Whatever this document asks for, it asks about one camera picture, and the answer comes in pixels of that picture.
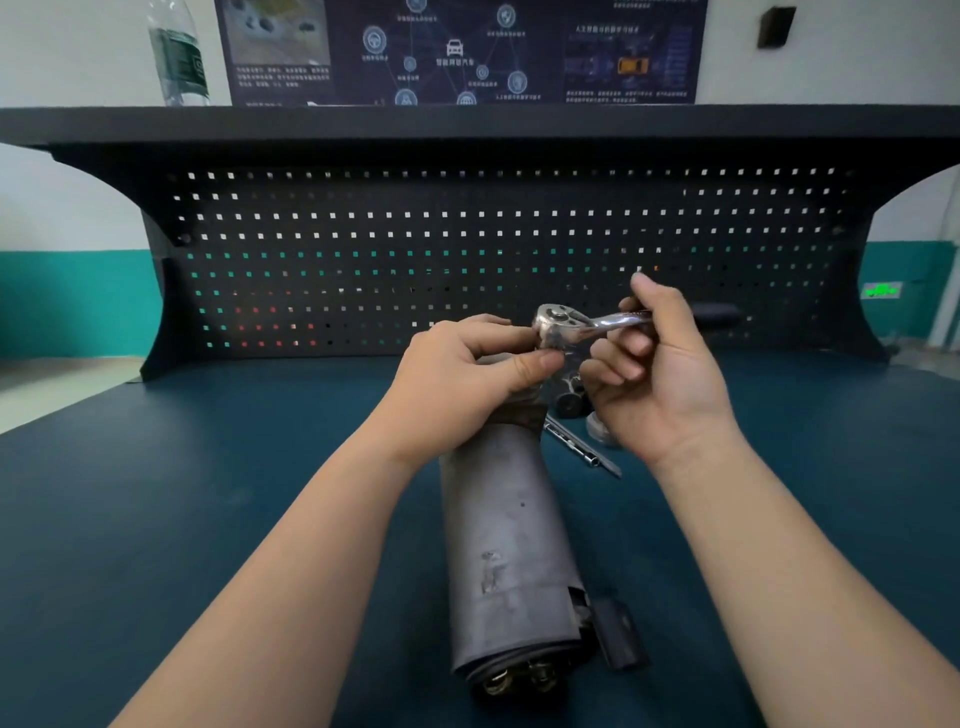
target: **car icon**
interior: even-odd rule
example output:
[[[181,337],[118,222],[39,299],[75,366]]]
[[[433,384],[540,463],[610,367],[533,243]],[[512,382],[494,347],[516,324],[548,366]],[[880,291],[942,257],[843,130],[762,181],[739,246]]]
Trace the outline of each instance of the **car icon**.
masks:
[[[621,76],[646,76],[650,71],[650,59],[626,57],[616,62],[616,72]]]

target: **black pegboard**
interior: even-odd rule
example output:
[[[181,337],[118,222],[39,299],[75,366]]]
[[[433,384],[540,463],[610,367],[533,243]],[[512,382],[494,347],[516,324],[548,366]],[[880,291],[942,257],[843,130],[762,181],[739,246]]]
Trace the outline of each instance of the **black pegboard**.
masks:
[[[883,360],[856,287],[873,213],[960,159],[956,109],[10,118],[17,143],[143,208],[165,291],[145,376],[197,358],[396,354],[431,322],[527,323],[541,303],[598,315],[635,270],[740,306],[715,346]]]
[[[218,356],[402,352],[441,319],[616,309],[642,270],[747,314],[734,346],[828,340],[860,247],[843,167],[217,168],[164,175],[191,337]]]

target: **green bottle label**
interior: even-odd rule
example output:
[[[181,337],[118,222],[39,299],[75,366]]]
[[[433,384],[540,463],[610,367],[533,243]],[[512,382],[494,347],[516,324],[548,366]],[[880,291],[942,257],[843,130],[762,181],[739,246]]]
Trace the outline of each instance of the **green bottle label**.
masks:
[[[154,46],[156,73],[161,79],[169,82],[177,93],[209,96],[196,38],[180,31],[153,28],[150,41]]]

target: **blue workbench top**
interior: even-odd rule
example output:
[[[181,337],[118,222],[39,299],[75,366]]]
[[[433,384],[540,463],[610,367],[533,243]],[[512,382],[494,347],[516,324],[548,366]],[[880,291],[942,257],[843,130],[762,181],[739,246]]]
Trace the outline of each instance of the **blue workbench top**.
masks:
[[[831,354],[721,357],[748,438],[833,542],[960,663],[960,382]],[[389,386],[395,359],[184,369],[0,436],[0,725],[106,725]],[[439,472],[391,524],[335,725],[762,725],[645,468],[543,443],[588,587],[654,666],[581,667],[556,705],[449,674]]]

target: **dark blue poster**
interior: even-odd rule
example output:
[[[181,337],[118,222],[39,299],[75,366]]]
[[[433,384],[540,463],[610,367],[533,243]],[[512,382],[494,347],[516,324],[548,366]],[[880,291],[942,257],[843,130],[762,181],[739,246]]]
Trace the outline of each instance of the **dark blue poster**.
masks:
[[[692,104],[707,0],[216,0],[235,106]]]

